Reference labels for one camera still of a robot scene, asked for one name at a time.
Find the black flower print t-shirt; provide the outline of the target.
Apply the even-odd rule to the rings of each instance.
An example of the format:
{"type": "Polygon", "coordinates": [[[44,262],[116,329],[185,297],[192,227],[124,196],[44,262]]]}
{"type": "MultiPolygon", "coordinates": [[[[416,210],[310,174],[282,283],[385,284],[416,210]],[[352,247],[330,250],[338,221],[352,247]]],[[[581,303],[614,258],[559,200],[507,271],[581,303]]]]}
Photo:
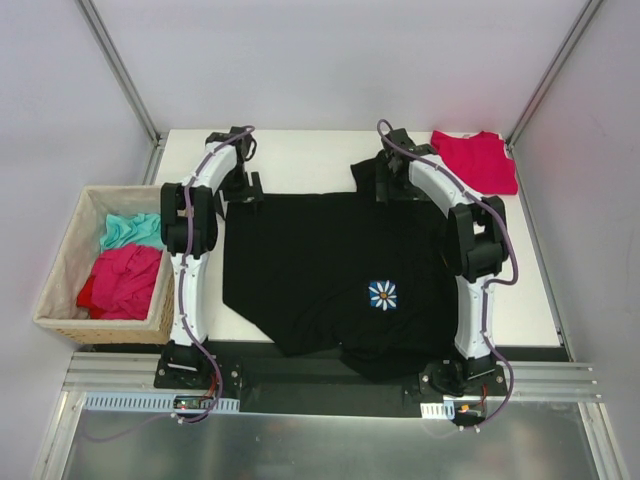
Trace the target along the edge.
{"type": "Polygon", "coordinates": [[[230,205],[223,300],[285,355],[337,349],[372,381],[416,374],[454,349],[446,219],[430,201],[379,202],[371,161],[351,172],[352,192],[230,205]]]}

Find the wicker laundry basket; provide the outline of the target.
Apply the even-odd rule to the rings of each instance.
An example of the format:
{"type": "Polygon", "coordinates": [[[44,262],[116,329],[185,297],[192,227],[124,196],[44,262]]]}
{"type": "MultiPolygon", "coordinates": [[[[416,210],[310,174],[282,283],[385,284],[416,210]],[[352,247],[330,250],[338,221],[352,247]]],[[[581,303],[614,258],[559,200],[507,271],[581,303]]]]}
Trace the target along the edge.
{"type": "Polygon", "coordinates": [[[33,322],[78,344],[165,344],[173,322],[173,269],[162,254],[147,318],[91,319],[77,295],[100,255],[109,214],[160,212],[158,186],[86,186],[35,308],[33,322]]]}

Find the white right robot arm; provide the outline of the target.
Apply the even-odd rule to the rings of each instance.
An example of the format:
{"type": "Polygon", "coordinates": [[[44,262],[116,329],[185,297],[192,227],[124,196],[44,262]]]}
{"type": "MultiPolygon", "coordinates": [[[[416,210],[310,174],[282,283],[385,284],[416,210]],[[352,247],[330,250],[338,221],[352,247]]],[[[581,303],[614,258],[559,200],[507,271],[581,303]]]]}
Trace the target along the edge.
{"type": "Polygon", "coordinates": [[[416,144],[404,128],[377,125],[383,150],[375,174],[376,200],[430,201],[446,217],[441,253],[455,276],[458,326],[454,345],[460,362],[450,369],[461,394],[481,388],[495,369],[493,306],[503,264],[513,258],[504,202],[468,186],[430,144],[416,144]]]}

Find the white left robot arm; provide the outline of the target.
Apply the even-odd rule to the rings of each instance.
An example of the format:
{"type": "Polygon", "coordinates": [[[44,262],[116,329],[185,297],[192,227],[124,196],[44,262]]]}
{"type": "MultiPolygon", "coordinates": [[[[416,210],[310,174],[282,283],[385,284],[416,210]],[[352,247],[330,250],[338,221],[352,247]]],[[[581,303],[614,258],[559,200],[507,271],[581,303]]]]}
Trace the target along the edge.
{"type": "Polygon", "coordinates": [[[194,170],[179,183],[161,186],[161,240],[174,278],[174,316],[161,359],[191,389],[204,387],[215,371],[213,357],[203,346],[207,338],[203,309],[218,220],[231,204],[256,207],[264,201],[259,174],[246,171],[257,150],[254,130],[246,125],[211,133],[194,170]]]}

